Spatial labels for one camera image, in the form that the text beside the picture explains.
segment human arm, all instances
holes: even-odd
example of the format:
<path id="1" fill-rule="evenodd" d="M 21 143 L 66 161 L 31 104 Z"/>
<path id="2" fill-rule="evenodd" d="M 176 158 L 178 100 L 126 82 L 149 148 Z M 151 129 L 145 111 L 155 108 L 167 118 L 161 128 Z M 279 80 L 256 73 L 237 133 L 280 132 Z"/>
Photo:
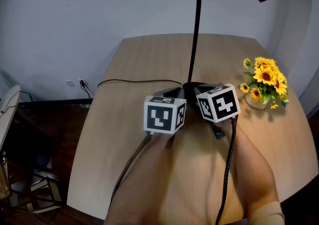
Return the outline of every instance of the human arm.
<path id="1" fill-rule="evenodd" d="M 217 126 L 222 128 L 230 142 L 232 133 L 230 120 L 220 122 Z M 278 201 L 275 177 L 271 167 L 239 125 L 237 125 L 232 159 L 236 166 L 240 193 L 247 203 L 248 218 L 258 208 Z"/>
<path id="2" fill-rule="evenodd" d="M 114 195 L 104 225 L 140 225 L 145 220 L 157 222 L 158 205 L 164 195 L 156 188 L 164 177 L 159 166 L 167 160 L 167 141 L 172 135 L 155 134 Z"/>

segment wire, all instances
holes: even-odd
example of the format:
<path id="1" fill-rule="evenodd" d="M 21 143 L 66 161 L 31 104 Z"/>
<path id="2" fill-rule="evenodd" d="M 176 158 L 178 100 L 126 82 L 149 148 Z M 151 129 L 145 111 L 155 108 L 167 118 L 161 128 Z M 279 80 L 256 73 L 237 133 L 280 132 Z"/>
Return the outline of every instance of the wire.
<path id="1" fill-rule="evenodd" d="M 9 105 L 10 101 L 13 99 L 13 97 L 14 97 L 16 94 L 18 94 L 19 92 L 29 94 L 31 101 L 33 101 L 33 98 L 32 98 L 32 96 L 31 96 L 30 93 L 28 93 L 28 92 L 23 92 L 23 91 L 18 91 L 18 92 L 16 92 L 16 93 L 9 99 L 8 103 L 7 103 L 6 106 L 5 106 L 5 109 L 4 109 L 3 111 L 1 111 L 0 119 L 1 119 L 1 117 L 3 116 L 3 114 L 8 111 L 9 108 L 18 107 L 18 106 L 9 106 L 9 107 L 8 107 L 8 105 Z"/>
<path id="2" fill-rule="evenodd" d="M 151 82 L 172 82 L 172 83 L 177 83 L 180 84 L 180 82 L 174 81 L 174 80 L 143 80 L 143 81 L 130 81 L 130 80 L 122 80 L 122 79 L 109 79 L 109 80 L 105 80 L 99 83 L 98 87 L 106 82 L 110 82 L 110 81 L 120 81 L 120 82 L 127 82 L 127 83 L 151 83 Z"/>
<path id="3" fill-rule="evenodd" d="M 44 222 L 38 215 L 36 215 L 36 214 L 33 213 L 33 212 L 28 211 L 28 212 L 24 213 L 24 212 L 17 211 L 17 210 L 15 210 L 15 209 L 13 209 L 13 211 L 14 211 L 15 213 L 19 213 L 19 214 L 34 214 L 35 217 L 37 217 L 37 218 L 38 218 L 42 223 L 44 223 L 44 224 L 49 224 L 51 221 L 53 221 L 53 218 L 56 216 L 56 213 L 54 213 L 54 214 L 51 216 L 51 218 L 50 218 L 50 220 L 49 220 L 48 222 Z"/>
<path id="4" fill-rule="evenodd" d="M 17 106 L 17 107 L 19 107 L 22 111 L 24 111 L 24 113 L 27 115 L 27 116 L 29 116 L 31 119 L 33 119 L 33 120 L 37 120 L 35 117 L 33 117 L 33 116 L 31 116 L 30 114 L 28 114 L 27 112 L 26 112 L 26 110 L 24 110 L 21 106 Z"/>
<path id="5" fill-rule="evenodd" d="M 94 94 L 93 92 L 91 92 L 91 90 L 89 89 L 89 87 L 84 86 L 84 88 L 88 89 L 88 91 L 89 91 L 90 93 L 92 93 L 93 96 L 95 96 L 95 94 Z"/>
<path id="6" fill-rule="evenodd" d="M 89 99 L 92 99 L 90 93 L 88 93 L 88 91 L 85 89 L 85 87 L 83 87 L 83 85 L 85 86 L 84 82 L 81 80 L 81 81 L 80 81 L 80 87 L 81 87 L 81 89 L 84 90 L 84 91 L 87 93 Z"/>
<path id="7" fill-rule="evenodd" d="M 118 190 L 126 172 L 128 171 L 128 169 L 130 168 L 130 165 L 133 163 L 134 159 L 136 158 L 136 156 L 138 156 L 138 154 L 143 150 L 143 148 L 149 143 L 149 141 L 151 140 L 152 136 L 151 135 L 147 135 L 144 140 L 142 141 L 142 143 L 139 145 L 139 147 L 136 149 L 136 151 L 134 152 L 134 154 L 131 156 L 131 158 L 128 160 L 128 162 L 126 163 L 123 171 L 121 172 L 121 175 L 120 177 L 118 178 L 115 186 L 114 186 L 114 190 L 113 190 L 113 193 L 112 193 L 112 196 L 111 196 L 111 201 L 110 201 L 110 205 L 109 205 L 109 208 L 111 206 L 111 203 L 112 203 L 112 200 L 113 200 L 113 197 L 116 193 L 116 191 Z"/>
<path id="8" fill-rule="evenodd" d="M 229 145 L 229 150 L 228 150 L 228 155 L 227 155 L 227 160 L 226 160 L 226 167 L 225 167 L 225 173 L 224 173 L 224 186 L 223 186 L 223 196 L 221 200 L 221 205 L 220 209 L 217 215 L 216 223 L 215 225 L 219 224 L 221 215 L 224 211 L 225 203 L 226 203 L 226 196 L 227 196 L 227 184 L 228 184 L 228 173 L 229 173 L 229 168 L 230 168 L 230 162 L 231 162 L 231 156 L 233 154 L 233 149 L 235 145 L 235 138 L 236 138 L 236 125 L 237 125 L 237 118 L 232 118 L 231 119 L 231 124 L 232 124 L 232 135 L 231 135 L 231 141 Z"/>

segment sunflower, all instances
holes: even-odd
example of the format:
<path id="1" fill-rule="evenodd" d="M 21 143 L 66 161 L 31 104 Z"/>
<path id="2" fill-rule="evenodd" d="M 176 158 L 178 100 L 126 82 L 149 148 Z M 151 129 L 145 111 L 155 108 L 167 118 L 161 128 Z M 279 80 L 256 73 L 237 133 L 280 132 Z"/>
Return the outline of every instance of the sunflower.
<path id="1" fill-rule="evenodd" d="M 276 89 L 276 92 L 281 96 L 281 95 L 284 95 L 287 93 L 287 85 L 283 83 L 283 81 L 285 81 L 286 78 L 284 77 L 284 75 L 279 72 L 277 74 L 277 78 L 275 79 L 275 82 L 274 82 L 274 87 Z"/>
<path id="2" fill-rule="evenodd" d="M 243 93 L 248 93 L 249 92 L 249 86 L 246 84 L 246 83 L 242 83 L 240 85 L 240 90 L 243 92 Z"/>
<path id="3" fill-rule="evenodd" d="M 250 66 L 251 66 L 250 59 L 248 58 L 244 59 L 244 67 L 248 69 Z"/>
<path id="4" fill-rule="evenodd" d="M 262 97 L 260 90 L 258 88 L 253 88 L 253 90 L 251 91 L 251 97 L 255 102 L 259 101 Z"/>
<path id="5" fill-rule="evenodd" d="M 276 65 L 276 61 L 274 59 L 269 59 L 270 68 L 277 74 L 279 72 L 279 68 Z"/>
<path id="6" fill-rule="evenodd" d="M 264 68 L 268 66 L 272 66 L 272 62 L 269 59 L 263 58 L 263 57 L 257 57 L 255 58 L 255 69 L 260 68 L 263 66 Z"/>
<path id="7" fill-rule="evenodd" d="M 258 83 L 263 82 L 264 84 L 274 85 L 276 75 L 270 67 L 264 68 L 260 66 L 260 68 L 256 69 L 254 78 L 257 79 Z"/>
<path id="8" fill-rule="evenodd" d="M 281 100 L 282 102 L 289 103 L 289 99 L 288 99 L 287 93 L 285 93 L 285 94 L 283 94 L 283 95 L 280 95 L 279 98 L 280 98 L 280 100 Z"/>

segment cable connector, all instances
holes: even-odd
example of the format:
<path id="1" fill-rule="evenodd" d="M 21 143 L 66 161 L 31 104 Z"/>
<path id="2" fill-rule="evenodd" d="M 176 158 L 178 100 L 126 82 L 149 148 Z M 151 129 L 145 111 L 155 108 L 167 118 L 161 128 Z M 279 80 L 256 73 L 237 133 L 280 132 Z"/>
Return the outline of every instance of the cable connector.
<path id="1" fill-rule="evenodd" d="M 80 85 L 81 85 L 82 87 L 84 87 L 84 86 L 85 86 L 85 82 L 84 82 L 83 80 L 81 80 L 81 81 L 80 81 Z"/>

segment wall outlet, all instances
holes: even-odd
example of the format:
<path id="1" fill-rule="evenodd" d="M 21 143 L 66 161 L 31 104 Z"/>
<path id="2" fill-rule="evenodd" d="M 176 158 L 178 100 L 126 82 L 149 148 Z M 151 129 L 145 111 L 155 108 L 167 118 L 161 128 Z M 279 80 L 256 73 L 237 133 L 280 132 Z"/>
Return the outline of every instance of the wall outlet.
<path id="1" fill-rule="evenodd" d="M 89 85 L 85 78 L 79 78 L 79 82 L 83 81 L 85 85 Z"/>
<path id="2" fill-rule="evenodd" d="M 69 86 L 69 87 L 75 87 L 74 83 L 72 82 L 72 80 L 66 80 L 66 84 Z"/>

